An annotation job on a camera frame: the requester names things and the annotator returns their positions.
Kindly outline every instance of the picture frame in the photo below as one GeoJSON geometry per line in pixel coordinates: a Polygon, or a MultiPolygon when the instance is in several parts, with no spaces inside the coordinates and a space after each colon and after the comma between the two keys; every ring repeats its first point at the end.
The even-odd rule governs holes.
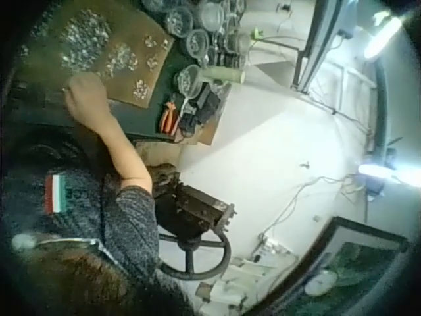
{"type": "Polygon", "coordinates": [[[402,236],[332,217],[290,275],[246,315],[341,315],[408,246],[402,236]]]}

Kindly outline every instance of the woman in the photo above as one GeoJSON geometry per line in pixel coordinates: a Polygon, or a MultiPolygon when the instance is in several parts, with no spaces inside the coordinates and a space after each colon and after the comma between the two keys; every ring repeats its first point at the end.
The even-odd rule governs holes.
{"type": "Polygon", "coordinates": [[[151,177],[111,114],[104,85],[93,73],[77,74],[64,96],[70,114],[106,145],[120,187],[114,195],[90,170],[64,168],[54,157],[7,171],[3,225],[40,289],[38,307],[61,315],[194,315],[181,290],[157,275],[151,177]]]}

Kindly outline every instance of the hand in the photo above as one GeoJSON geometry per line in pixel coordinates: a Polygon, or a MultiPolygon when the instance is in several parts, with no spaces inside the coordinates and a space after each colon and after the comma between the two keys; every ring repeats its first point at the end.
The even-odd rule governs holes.
{"type": "Polygon", "coordinates": [[[67,108],[80,124],[101,134],[114,119],[101,79],[92,72],[74,75],[64,89],[67,108]]]}

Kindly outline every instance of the light fixture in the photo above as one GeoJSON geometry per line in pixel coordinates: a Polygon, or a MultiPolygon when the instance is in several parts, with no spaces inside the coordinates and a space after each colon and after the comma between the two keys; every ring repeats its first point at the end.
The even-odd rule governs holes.
{"type": "Polygon", "coordinates": [[[358,172],[374,178],[396,179],[410,186],[421,188],[421,168],[407,168],[395,171],[379,165],[363,164],[358,167],[358,172]]]}
{"type": "Polygon", "coordinates": [[[389,40],[396,34],[402,26],[400,18],[393,17],[391,20],[372,38],[364,50],[364,57],[371,59],[378,55],[387,45],[389,40]]]}
{"type": "Polygon", "coordinates": [[[374,178],[389,179],[392,177],[393,170],[371,164],[363,164],[358,167],[358,172],[366,176],[373,176],[374,178]]]}

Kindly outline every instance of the sleeve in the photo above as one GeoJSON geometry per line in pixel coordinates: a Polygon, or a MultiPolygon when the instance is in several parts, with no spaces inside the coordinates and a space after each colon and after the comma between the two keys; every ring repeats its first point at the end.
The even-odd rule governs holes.
{"type": "Polygon", "coordinates": [[[121,190],[104,211],[105,247],[137,277],[151,276],[159,261],[159,234],[152,195],[138,186],[121,190]]]}

